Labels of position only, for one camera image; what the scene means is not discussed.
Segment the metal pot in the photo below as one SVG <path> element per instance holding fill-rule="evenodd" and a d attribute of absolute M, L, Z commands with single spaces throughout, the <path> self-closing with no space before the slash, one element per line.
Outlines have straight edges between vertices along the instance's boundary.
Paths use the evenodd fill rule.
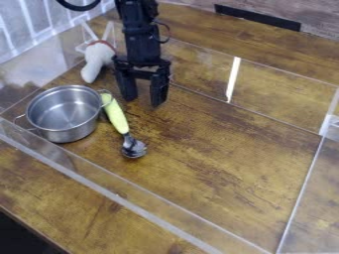
<path fill-rule="evenodd" d="M 41 137 L 54 143 L 73 142 L 94 130 L 101 99 L 98 93 L 82 85 L 63 85 L 47 89 L 29 102 L 23 115 Z"/>

